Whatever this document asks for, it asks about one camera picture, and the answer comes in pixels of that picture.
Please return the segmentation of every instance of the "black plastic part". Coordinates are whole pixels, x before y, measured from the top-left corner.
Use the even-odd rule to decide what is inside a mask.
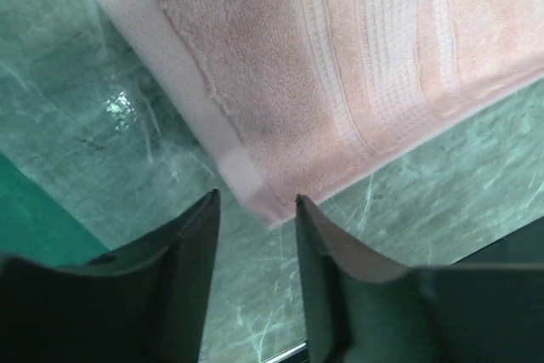
[[[197,362],[219,193],[83,266],[0,255],[0,361]]]
[[[308,197],[298,197],[296,221],[312,363],[542,361],[544,265],[468,258],[409,269],[331,223]]]

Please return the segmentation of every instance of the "green surface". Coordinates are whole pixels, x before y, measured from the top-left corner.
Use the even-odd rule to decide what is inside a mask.
[[[37,184],[0,155],[0,252],[58,266],[106,248]]]

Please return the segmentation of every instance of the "marble surface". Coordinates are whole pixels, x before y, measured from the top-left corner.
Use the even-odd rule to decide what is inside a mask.
[[[201,361],[266,361],[304,340],[292,223],[268,231],[235,202],[93,0],[0,0],[0,96],[0,151],[109,248],[221,189]],[[544,215],[543,155],[540,82],[322,208],[400,262],[451,263]]]

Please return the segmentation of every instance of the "green marble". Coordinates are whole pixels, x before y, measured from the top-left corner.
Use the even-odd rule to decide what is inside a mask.
[[[201,361],[305,339],[292,222],[269,231],[94,0],[0,0],[0,151],[108,248],[222,191]],[[322,205],[407,264],[451,263],[544,215],[544,84],[480,112]]]
[[[107,249],[0,155],[0,252],[41,264],[82,264]]]

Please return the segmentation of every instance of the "towel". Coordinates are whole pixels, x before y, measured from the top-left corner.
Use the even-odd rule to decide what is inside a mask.
[[[544,73],[544,0],[98,2],[269,224]]]

